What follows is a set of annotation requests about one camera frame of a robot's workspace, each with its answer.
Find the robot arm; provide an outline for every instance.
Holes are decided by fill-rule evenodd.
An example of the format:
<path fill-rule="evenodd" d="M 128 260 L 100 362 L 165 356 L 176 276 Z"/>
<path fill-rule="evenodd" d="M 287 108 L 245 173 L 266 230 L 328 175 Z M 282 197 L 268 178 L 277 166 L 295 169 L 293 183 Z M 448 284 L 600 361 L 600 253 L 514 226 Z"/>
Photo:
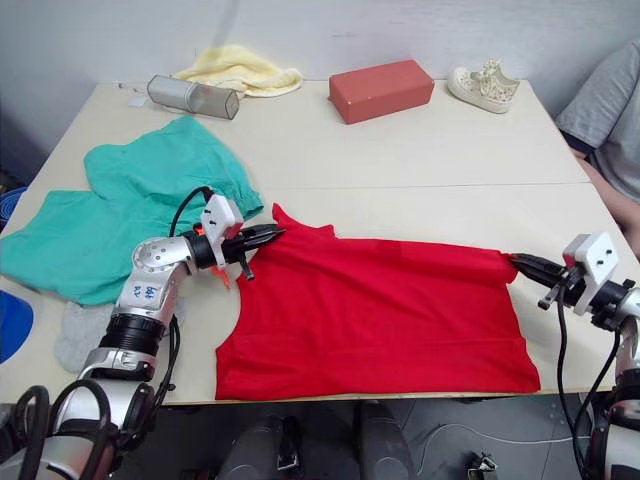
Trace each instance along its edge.
<path fill-rule="evenodd" d="M 541 308 L 561 300 L 578 315 L 590 313 L 593 325 L 621 338 L 616 387 L 608 396 L 604 417 L 596 420 L 581 473 L 593 479 L 639 478 L 640 289 L 630 280 L 622 285 L 609 280 L 618 257 L 606 233 L 579 235 L 563 258 L 566 266 L 526 254 L 513 255 L 511 261 L 525 276 L 551 288 L 538 303 Z"/>
<path fill-rule="evenodd" d="M 105 478 L 118 467 L 122 455 L 144 439 L 166 391 L 173 387 L 171 372 L 179 350 L 173 312 L 182 281 L 198 270 L 222 270 L 234 262 L 253 278 L 245 253 L 283 233 L 274 224 L 242 229 L 243 219 L 235 203 L 220 195 L 207 199 L 201 222 L 200 234 L 192 231 L 177 237 L 152 238 L 136 247 L 132 272 L 106 334 L 89 353 L 78 380 L 54 403 L 50 424 L 44 426 L 46 439 L 36 445 L 37 434 L 44 437 L 45 431 L 32 422 L 30 431 L 23 435 L 29 448 L 0 465 L 0 478 L 35 478 L 35 474 L 50 479 Z M 156 354 L 167 329 L 169 366 L 156 392 L 147 382 L 155 374 Z M 18 402 L 22 413 L 30 395 L 28 392 Z M 40 396 L 37 410 L 42 410 L 43 402 L 48 409 L 44 397 Z"/>

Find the shirt sleeve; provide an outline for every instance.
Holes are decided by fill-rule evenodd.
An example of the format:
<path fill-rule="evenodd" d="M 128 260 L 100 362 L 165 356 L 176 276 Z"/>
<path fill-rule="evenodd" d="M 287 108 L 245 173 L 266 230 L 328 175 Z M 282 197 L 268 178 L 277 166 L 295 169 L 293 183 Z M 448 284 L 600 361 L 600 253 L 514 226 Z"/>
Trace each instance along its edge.
<path fill-rule="evenodd" d="M 638 82 L 638 69 L 634 68 L 638 57 L 640 40 L 609 55 L 556 118 L 558 128 L 592 149 L 599 148 L 609 137 L 633 94 Z"/>

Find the gray shirt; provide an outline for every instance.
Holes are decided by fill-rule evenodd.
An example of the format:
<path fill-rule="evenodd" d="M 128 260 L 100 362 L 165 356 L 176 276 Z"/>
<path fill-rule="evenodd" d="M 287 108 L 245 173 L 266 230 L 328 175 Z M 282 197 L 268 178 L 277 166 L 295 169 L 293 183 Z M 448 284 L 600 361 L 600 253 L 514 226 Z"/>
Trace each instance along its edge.
<path fill-rule="evenodd" d="M 640 39 L 598 65 L 556 124 L 616 190 L 640 203 Z"/>

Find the yellow towel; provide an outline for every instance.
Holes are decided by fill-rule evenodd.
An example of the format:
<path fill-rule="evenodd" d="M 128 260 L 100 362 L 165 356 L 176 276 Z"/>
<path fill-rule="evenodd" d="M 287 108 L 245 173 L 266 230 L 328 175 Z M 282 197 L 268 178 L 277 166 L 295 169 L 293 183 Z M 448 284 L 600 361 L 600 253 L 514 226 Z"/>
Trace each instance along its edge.
<path fill-rule="evenodd" d="M 302 74 L 295 68 L 282 70 L 239 45 L 207 48 L 191 68 L 173 76 L 252 97 L 284 95 L 302 84 Z"/>

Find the person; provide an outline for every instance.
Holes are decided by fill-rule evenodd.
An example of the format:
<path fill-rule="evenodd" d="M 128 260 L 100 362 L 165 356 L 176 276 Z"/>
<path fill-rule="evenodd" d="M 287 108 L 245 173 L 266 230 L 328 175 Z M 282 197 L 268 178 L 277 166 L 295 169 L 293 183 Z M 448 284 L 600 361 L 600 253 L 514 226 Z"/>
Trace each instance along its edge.
<path fill-rule="evenodd" d="M 598 65 L 556 125 L 640 260 L 640 38 Z"/>

